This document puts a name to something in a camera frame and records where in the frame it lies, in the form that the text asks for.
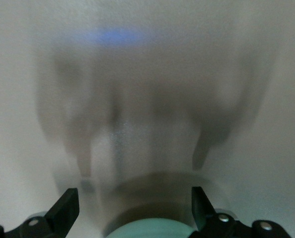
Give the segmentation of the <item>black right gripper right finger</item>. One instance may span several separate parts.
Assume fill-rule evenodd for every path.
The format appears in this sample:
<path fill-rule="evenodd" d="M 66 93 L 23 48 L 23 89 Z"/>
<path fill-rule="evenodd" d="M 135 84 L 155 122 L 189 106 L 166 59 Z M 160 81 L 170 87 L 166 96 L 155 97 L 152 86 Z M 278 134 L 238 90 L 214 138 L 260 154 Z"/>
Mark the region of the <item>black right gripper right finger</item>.
<path fill-rule="evenodd" d="M 218 213 L 213 208 L 204 190 L 192 188 L 192 214 L 197 230 L 193 238 L 250 238 L 252 230 L 231 215 Z"/>

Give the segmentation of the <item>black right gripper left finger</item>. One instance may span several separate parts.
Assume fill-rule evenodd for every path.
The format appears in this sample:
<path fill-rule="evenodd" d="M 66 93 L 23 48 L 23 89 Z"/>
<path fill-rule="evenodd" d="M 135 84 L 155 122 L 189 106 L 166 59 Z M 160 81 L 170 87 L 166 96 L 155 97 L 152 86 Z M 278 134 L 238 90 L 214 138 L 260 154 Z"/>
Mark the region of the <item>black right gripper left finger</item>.
<path fill-rule="evenodd" d="M 69 188 L 44 216 L 35 216 L 7 232 L 8 238 L 65 238 L 79 215 L 77 188 Z"/>

